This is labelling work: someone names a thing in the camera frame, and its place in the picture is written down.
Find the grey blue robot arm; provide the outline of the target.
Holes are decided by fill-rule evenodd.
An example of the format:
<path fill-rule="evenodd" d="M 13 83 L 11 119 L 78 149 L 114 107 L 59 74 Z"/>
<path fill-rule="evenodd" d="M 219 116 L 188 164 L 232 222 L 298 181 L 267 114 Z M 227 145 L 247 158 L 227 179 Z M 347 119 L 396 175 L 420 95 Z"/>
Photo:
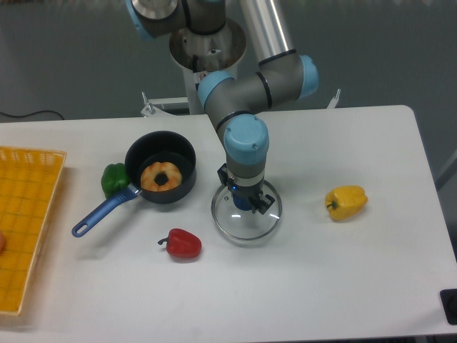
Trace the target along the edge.
<path fill-rule="evenodd" d="M 137 31 L 169 35 L 174 61 L 187 75 L 191 111 L 203 111 L 226 152 L 219 179 L 244 211 L 265 213 L 269 137 L 258 113 L 318 88 L 313 60 L 296 52 L 278 1 L 242 1 L 242 29 L 224 1 L 127 1 Z"/>

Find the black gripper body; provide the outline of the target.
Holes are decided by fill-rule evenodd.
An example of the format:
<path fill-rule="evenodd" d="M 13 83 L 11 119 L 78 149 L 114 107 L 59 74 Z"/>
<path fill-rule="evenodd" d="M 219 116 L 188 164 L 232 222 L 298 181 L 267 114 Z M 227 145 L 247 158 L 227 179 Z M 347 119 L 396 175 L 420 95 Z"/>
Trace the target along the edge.
<path fill-rule="evenodd" d="M 264 173 L 251 178 L 243 178 L 233 173 L 228 174 L 227 189 L 237 197 L 257 197 L 263 193 Z"/>

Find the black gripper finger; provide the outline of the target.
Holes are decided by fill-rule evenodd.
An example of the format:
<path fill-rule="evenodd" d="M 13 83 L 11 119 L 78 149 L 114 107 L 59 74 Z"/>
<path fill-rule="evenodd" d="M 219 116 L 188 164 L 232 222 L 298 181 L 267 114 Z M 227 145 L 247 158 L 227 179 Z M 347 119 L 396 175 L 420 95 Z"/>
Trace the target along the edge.
<path fill-rule="evenodd" d="M 249 204 L 253 213 L 265 214 L 273 203 L 274 197 L 269 194 L 263 194 L 262 192 L 249 197 Z"/>
<path fill-rule="evenodd" d="M 217 171 L 221 185 L 227 188 L 230 192 L 233 191 L 234 182 L 233 177 L 230 175 L 227 164 L 224 163 Z"/>

